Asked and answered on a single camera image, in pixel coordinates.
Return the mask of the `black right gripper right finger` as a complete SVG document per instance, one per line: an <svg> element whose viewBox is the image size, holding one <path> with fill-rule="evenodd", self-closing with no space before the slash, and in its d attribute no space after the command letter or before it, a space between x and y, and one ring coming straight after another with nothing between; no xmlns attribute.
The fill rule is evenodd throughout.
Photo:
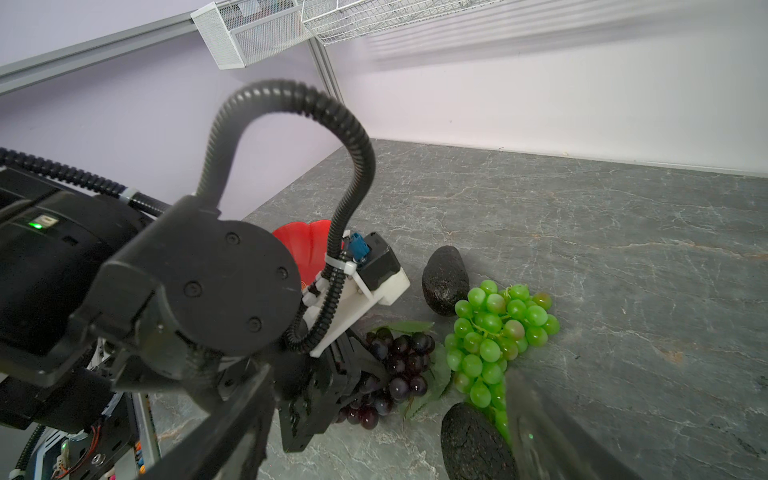
<svg viewBox="0 0 768 480"><path fill-rule="evenodd" d="M517 370L504 377L511 449L521 479L637 479Z"/></svg>

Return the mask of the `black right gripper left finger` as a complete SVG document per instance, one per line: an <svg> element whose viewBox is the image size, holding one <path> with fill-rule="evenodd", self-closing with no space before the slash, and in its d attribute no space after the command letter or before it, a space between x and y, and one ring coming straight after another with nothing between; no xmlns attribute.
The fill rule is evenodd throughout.
<svg viewBox="0 0 768 480"><path fill-rule="evenodd" d="M275 409L273 368L266 365L141 477L257 478Z"/></svg>

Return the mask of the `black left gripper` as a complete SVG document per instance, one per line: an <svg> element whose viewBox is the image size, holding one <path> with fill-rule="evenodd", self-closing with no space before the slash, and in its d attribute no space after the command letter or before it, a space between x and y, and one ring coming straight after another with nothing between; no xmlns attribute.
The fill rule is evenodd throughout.
<svg viewBox="0 0 768 480"><path fill-rule="evenodd" d="M319 358L306 356L302 372L282 377L288 393L278 402L282 448L304 451L313 438L325 433L339 413L365 395L383 388L390 376L383 363L355 333L346 332Z"/></svg>

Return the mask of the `purple fake grape bunch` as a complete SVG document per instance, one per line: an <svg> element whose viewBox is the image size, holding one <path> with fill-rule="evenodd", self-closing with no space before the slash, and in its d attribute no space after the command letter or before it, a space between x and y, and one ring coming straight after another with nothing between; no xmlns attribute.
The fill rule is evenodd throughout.
<svg viewBox="0 0 768 480"><path fill-rule="evenodd" d="M361 425L367 430L395 413L410 418L440 398L452 373L446 349L430 322L401 321L376 327L362 338L372 355L374 370L361 372L352 393L343 399L337 423Z"/></svg>

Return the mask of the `green fake grape bunch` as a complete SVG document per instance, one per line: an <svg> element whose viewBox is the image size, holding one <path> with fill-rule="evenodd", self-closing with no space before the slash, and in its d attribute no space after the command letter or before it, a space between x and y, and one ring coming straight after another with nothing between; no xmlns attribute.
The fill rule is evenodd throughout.
<svg viewBox="0 0 768 480"><path fill-rule="evenodd" d="M457 319L445 339L456 390L478 408L505 440L510 439L504 376L531 347L560 332L553 297L526 284L505 288L486 279L454 303Z"/></svg>

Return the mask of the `dark fake avocado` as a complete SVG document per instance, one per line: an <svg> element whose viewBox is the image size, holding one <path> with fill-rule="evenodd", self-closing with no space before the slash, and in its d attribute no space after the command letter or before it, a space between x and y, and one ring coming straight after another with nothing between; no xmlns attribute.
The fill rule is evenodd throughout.
<svg viewBox="0 0 768 480"><path fill-rule="evenodd" d="M453 405L444 415L440 445L451 480L518 478L507 442L480 410L467 403Z"/></svg>
<svg viewBox="0 0 768 480"><path fill-rule="evenodd" d="M422 273L422 291L429 308L438 315L451 316L455 304L465 300L469 290L469 276L459 250L450 245L435 250Z"/></svg>

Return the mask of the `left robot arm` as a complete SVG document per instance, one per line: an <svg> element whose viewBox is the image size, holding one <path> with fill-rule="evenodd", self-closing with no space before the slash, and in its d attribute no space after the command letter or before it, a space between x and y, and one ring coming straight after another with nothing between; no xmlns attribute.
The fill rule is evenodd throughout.
<svg viewBox="0 0 768 480"><path fill-rule="evenodd" d="M1 173L1 422L75 433L109 388L212 399L229 360L276 371L283 447L304 450L385 373L350 328L408 278L378 234L346 236L346 286L326 335L326 222L274 232L222 221L188 197L166 208L61 165Z"/></svg>

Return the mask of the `red flower-shaped fruit bowl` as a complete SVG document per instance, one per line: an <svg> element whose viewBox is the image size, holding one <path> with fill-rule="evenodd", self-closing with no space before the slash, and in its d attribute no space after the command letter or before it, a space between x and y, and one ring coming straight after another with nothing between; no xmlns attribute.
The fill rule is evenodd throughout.
<svg viewBox="0 0 768 480"><path fill-rule="evenodd" d="M330 220L291 222L273 231L273 235L291 253L298 267L303 288L314 282L326 265L330 226Z"/></svg>

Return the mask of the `small white mesh basket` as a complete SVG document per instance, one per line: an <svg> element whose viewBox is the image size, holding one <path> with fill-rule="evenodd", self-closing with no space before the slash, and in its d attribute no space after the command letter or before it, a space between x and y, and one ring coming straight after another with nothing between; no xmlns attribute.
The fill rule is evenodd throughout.
<svg viewBox="0 0 768 480"><path fill-rule="evenodd" d="M217 67L242 69L311 37L295 0L211 2L190 14Z"/></svg>

